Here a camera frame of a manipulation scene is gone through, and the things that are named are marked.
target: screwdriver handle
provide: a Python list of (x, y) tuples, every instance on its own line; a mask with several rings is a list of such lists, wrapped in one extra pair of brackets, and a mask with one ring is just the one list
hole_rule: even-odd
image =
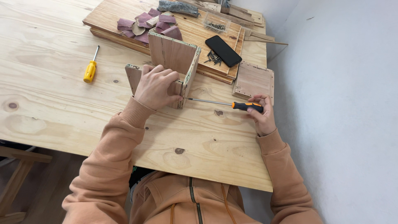
[(264, 111), (264, 107), (261, 106), (260, 104), (256, 104), (256, 103), (237, 103), (237, 102), (233, 102), (232, 103), (232, 108), (234, 108), (234, 109), (247, 111), (249, 107), (255, 109), (256, 111), (258, 111), (260, 113), (262, 113)]
[(90, 61), (90, 64), (86, 68), (86, 73), (84, 74), (84, 82), (90, 83), (91, 81), (93, 81), (94, 74), (96, 72), (96, 65), (97, 63), (95, 61)]

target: ribbed cuff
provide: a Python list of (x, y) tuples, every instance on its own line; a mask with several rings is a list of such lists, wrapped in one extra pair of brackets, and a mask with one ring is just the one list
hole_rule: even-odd
[(140, 102), (138, 102), (134, 97), (131, 97), (127, 106), (119, 114), (119, 116), (125, 122), (129, 123), (135, 128), (144, 128), (146, 120), (156, 111), (152, 110)]
[(257, 139), (260, 142), (261, 154), (263, 155), (279, 152), (286, 147), (286, 143), (282, 141), (278, 129), (267, 136), (257, 136)]

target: person's right hand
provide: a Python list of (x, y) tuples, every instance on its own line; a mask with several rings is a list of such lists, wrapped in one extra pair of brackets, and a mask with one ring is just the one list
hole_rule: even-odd
[(155, 68), (144, 65), (134, 98), (152, 110), (160, 109), (175, 101), (181, 101), (183, 100), (182, 96), (167, 94), (170, 84), (178, 78), (178, 72), (171, 69), (163, 71), (161, 65)]
[(271, 134), (276, 130), (275, 119), (271, 97), (267, 94), (259, 93), (248, 99), (249, 102), (255, 102), (264, 107), (263, 113), (259, 113), (255, 109), (249, 107), (248, 113), (256, 124), (256, 132), (260, 137)]

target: black smartphone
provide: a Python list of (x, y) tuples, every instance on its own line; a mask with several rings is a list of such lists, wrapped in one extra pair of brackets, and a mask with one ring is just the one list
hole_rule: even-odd
[(242, 58), (218, 35), (207, 39), (205, 43), (220, 56), (229, 67), (233, 67), (242, 61)]

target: hoodie sleeve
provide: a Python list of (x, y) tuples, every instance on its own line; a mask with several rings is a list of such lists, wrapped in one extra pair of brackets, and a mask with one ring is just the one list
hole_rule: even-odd
[(63, 223), (128, 223), (123, 207), (133, 170), (131, 154), (144, 137), (145, 121), (154, 113), (131, 97), (126, 108), (110, 119), (70, 185), (72, 194), (62, 203)]
[(312, 198), (290, 156), (290, 147), (283, 142), (278, 129), (258, 137), (261, 154), (272, 180), (271, 224), (321, 224)]

